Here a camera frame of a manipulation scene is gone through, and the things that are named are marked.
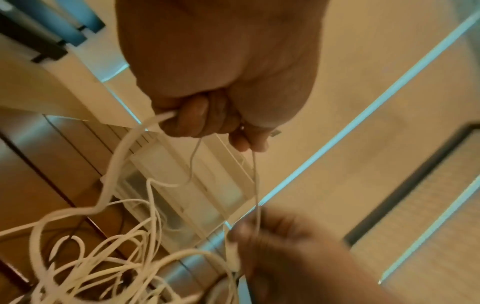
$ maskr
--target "cable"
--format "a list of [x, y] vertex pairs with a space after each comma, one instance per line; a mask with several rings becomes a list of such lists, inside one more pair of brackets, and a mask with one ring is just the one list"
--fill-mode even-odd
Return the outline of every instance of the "cable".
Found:
[[[157, 124], [164, 120], [174, 117], [177, 113], [175, 111], [162, 113], [153, 118], [146, 120], [143, 124], [131, 129], [128, 134], [122, 139], [117, 149], [115, 150], [110, 164], [108, 166], [107, 174], [105, 176], [104, 186], [100, 198], [94, 207], [84, 208], [68, 208], [54, 211], [40, 221], [20, 227], [12, 228], [0, 232], [0, 237], [14, 233], [20, 230], [33, 228], [30, 235], [29, 254], [32, 268], [38, 278], [38, 285], [31, 293], [31, 302], [33, 304], [55, 304], [55, 303], [71, 303], [71, 304], [122, 304], [122, 303], [148, 303], [151, 304], [158, 299], [163, 292], [168, 292], [172, 298], [171, 303], [188, 304], [198, 301], [202, 295], [191, 295], [186, 298], [181, 298], [170, 285], [160, 276], [158, 272], [164, 266], [171, 262], [183, 259], [193, 255], [203, 255], [210, 261], [217, 263], [222, 267], [228, 277], [228, 299], [227, 303], [231, 304], [234, 300], [238, 302], [238, 290], [236, 278], [230, 271], [227, 263], [217, 254], [209, 251], [202, 251], [198, 249], [186, 249], [174, 254], [171, 254], [160, 260], [154, 260], [158, 250], [161, 246], [164, 216], [159, 212], [155, 205], [152, 184], [161, 187], [176, 188], [185, 186], [190, 183], [194, 175], [193, 164], [194, 157], [201, 144], [201, 139], [198, 141], [193, 154], [190, 157], [190, 175], [188, 181], [180, 184], [167, 184], [155, 181], [151, 178], [147, 180], [146, 188], [148, 193], [148, 200], [143, 199], [126, 199], [115, 202], [110, 202], [113, 196], [114, 188], [119, 180], [120, 172], [125, 157], [129, 151], [130, 146], [135, 140], [142, 135], [146, 128], [153, 124]], [[260, 227], [260, 209], [259, 192], [258, 192], [258, 177], [257, 177], [257, 163], [255, 153], [253, 154], [254, 170], [255, 170], [255, 199], [257, 205], [257, 226]], [[50, 257], [53, 259], [52, 263], [44, 264], [41, 255], [41, 237], [45, 226], [53, 221], [64, 219], [71, 216], [90, 216], [99, 214], [107, 207], [125, 203], [134, 202], [137, 204], [146, 204], [149, 207], [150, 217], [138, 224], [126, 234], [119, 234], [109, 237], [98, 245], [93, 251], [86, 256], [85, 244], [77, 236], [66, 236], [60, 239], [53, 247]], [[57, 268], [54, 261], [62, 244], [67, 240], [74, 240], [80, 247], [78, 259], [67, 263]], [[111, 257], [111, 254], [125, 242], [132, 242], [136, 249], [127, 258], [127, 260]], [[106, 270], [96, 271], [97, 266], [103, 262], [108, 262], [113, 265], [112, 268]], [[69, 270], [70, 273], [66, 279], [58, 284], [55, 281], [55, 276], [59, 273]], [[119, 286], [126, 278], [124, 274], [132, 273], [130, 275], [130, 284], [125, 284], [119, 292]], [[77, 295], [90, 288], [111, 282], [111, 285], [100, 296], [97, 302], [82, 300]], [[111, 293], [110, 299], [104, 299]], [[18, 304], [23, 297], [19, 297], [11, 304]]]

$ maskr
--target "thin white cable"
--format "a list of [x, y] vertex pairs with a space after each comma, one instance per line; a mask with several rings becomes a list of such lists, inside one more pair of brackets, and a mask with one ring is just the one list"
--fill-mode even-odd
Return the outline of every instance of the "thin white cable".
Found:
[[[163, 278], [157, 275], [159, 270], [169, 263], [192, 255], [204, 255], [209, 260], [222, 267], [227, 273], [229, 282], [227, 303], [232, 303], [233, 300], [238, 301], [238, 291], [235, 278], [227, 263], [216, 254], [213, 254], [209, 251], [187, 249], [176, 252], [163, 259], [154, 260], [154, 257], [161, 246], [162, 231], [163, 226], [165, 225], [162, 225], [162, 220], [164, 220], [164, 218], [166, 219], [166, 216], [163, 213], [160, 213], [159, 209], [155, 205], [152, 184], [156, 184], [161, 187], [176, 188], [190, 183], [194, 176], [194, 157], [199, 149], [201, 140], [198, 141], [190, 158], [190, 173], [186, 182], [179, 184], [168, 184], [155, 181], [153, 179], [148, 179], [148, 200], [127, 199], [110, 203], [113, 196], [113, 191], [120, 177], [123, 161], [132, 143], [139, 136], [141, 136], [148, 126], [172, 118], [175, 115], [176, 112], [174, 111], [160, 114], [148, 119], [145, 123], [129, 131], [129, 133], [120, 142], [111, 158], [108, 171], [105, 176], [103, 190], [96, 206], [89, 208], [69, 208], [57, 210], [48, 214], [38, 222], [0, 232], [0, 237], [2, 237], [21, 230], [33, 228], [30, 236], [29, 253], [33, 270], [39, 279], [39, 284], [31, 294], [31, 302], [33, 304], [122, 304], [127, 302], [131, 304], [145, 302], [150, 303], [150, 297], [155, 298], [159, 296], [164, 289], [170, 293], [172, 297], [172, 303], [193, 303], [200, 299], [201, 294], [181, 298]], [[255, 169], [255, 196], [258, 204], [258, 178], [256, 176], [257, 171], [255, 154], [253, 154], [253, 159]], [[56, 268], [56, 263], [52, 263], [49, 269], [47, 269], [41, 255], [40, 239], [42, 232], [48, 223], [71, 216], [95, 215], [105, 210], [108, 206], [125, 202], [147, 204], [149, 206], [150, 217], [126, 234], [109, 237], [107, 240], [103, 241], [100, 245], [93, 249], [93, 251], [86, 257], [86, 248], [84, 242], [79, 237], [73, 236], [72, 239], [80, 247], [78, 259], [59, 268]], [[60, 245], [68, 238], [68, 236], [63, 237], [55, 244], [52, 252], [50, 253], [50, 259], [55, 257], [55, 255], [58, 253]], [[122, 260], [111, 257], [111, 254], [125, 242], [132, 242], [136, 245], [136, 249], [132, 252], [128, 259]], [[94, 272], [95, 268], [103, 262], [117, 264], [118, 266]], [[68, 269], [71, 269], [68, 277], [63, 281], [63, 283], [57, 284], [55, 282], [55, 276]], [[129, 286], [124, 288], [120, 294], [117, 294], [118, 287], [123, 282], [122, 275], [126, 271], [134, 272], [133, 281]], [[77, 295], [81, 292], [110, 281], [113, 281], [112, 285], [106, 288], [105, 292], [99, 298], [99, 301], [92, 302], [77, 297]], [[160, 285], [158, 285], [154, 290], [150, 290], [149, 286], [151, 286], [153, 281], [160, 282]], [[110, 292], [112, 293], [112, 297], [110, 299], [103, 300]], [[21, 301], [21, 299], [22, 297], [19, 297], [11, 304], [18, 303]]]

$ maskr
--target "hand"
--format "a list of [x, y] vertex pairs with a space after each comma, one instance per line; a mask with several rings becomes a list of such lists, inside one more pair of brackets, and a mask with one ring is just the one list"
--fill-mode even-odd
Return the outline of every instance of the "hand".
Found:
[[328, 0], [117, 0], [119, 41], [171, 136], [265, 151], [307, 101]]
[[349, 250], [311, 221], [274, 208], [262, 208], [228, 234], [238, 242], [248, 287], [258, 304], [399, 303], [368, 277]]

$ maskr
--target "black frame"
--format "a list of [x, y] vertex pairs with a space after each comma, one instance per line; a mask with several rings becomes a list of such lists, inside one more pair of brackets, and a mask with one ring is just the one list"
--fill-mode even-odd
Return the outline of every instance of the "black frame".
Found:
[[467, 124], [455, 132], [425, 163], [343, 238], [345, 243], [350, 247], [355, 245], [475, 130], [480, 130], [480, 122]]

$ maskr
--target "pile of white cable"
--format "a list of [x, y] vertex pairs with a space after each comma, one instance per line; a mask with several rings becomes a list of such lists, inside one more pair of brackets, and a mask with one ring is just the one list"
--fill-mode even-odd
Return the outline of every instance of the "pile of white cable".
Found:
[[[33, 304], [152, 304], [159, 301], [159, 296], [164, 291], [169, 293], [172, 299], [171, 303], [194, 303], [200, 299], [201, 294], [181, 298], [175, 293], [174, 290], [172, 290], [172, 288], [163, 278], [158, 276], [158, 272], [164, 266], [173, 261], [192, 255], [204, 255], [210, 261], [217, 263], [225, 270], [228, 275], [229, 282], [227, 303], [232, 303], [233, 301], [238, 302], [238, 291], [235, 278], [227, 263], [220, 256], [209, 251], [187, 249], [171, 254], [163, 259], [154, 260], [154, 257], [161, 247], [163, 225], [162, 219], [164, 216], [161, 216], [159, 210], [156, 208], [152, 191], [152, 183], [156, 183], [163, 187], [180, 187], [189, 183], [193, 175], [193, 158], [201, 143], [200, 140], [190, 159], [190, 179], [187, 182], [182, 184], [166, 184], [148, 179], [146, 184], [148, 201], [141, 199], [128, 199], [111, 202], [114, 188], [118, 182], [122, 165], [130, 146], [137, 140], [139, 136], [141, 136], [148, 126], [172, 118], [175, 115], [176, 112], [174, 111], [157, 115], [130, 130], [130, 132], [123, 138], [112, 156], [105, 177], [103, 190], [95, 207], [69, 208], [54, 211], [36, 223], [0, 232], [0, 237], [2, 237], [23, 229], [33, 228], [30, 236], [29, 254], [32, 268], [39, 281], [38, 285], [30, 295], [31, 302]], [[53, 247], [50, 253], [50, 259], [53, 259], [56, 256], [61, 244], [69, 239], [75, 241], [79, 246], [78, 259], [58, 268], [56, 267], [56, 263], [52, 262], [47, 268], [41, 254], [41, 238], [42, 232], [48, 223], [72, 216], [91, 216], [99, 214], [113, 204], [124, 202], [146, 204], [149, 206], [150, 217], [138, 224], [128, 233], [112, 236], [106, 239], [87, 256], [86, 246], [82, 239], [77, 236], [65, 236]], [[136, 246], [136, 249], [128, 257], [128, 259], [124, 260], [112, 257], [112, 253], [114, 253], [123, 243], [126, 242], [131, 242]], [[104, 262], [108, 262], [109, 264], [114, 265], [114, 267], [111, 267], [107, 270], [97, 271], [97, 266]], [[56, 283], [55, 276], [64, 271], [69, 271], [67, 278], [61, 284]], [[123, 274], [127, 271], [132, 271], [134, 273], [133, 280], [128, 286], [121, 288], [121, 291], [119, 292], [119, 286], [122, 284]], [[92, 302], [77, 297], [79, 293], [89, 290], [100, 284], [109, 284], [109, 287], [100, 296], [98, 301]], [[11, 304], [19, 303], [21, 300], [22, 297], [19, 297]]]

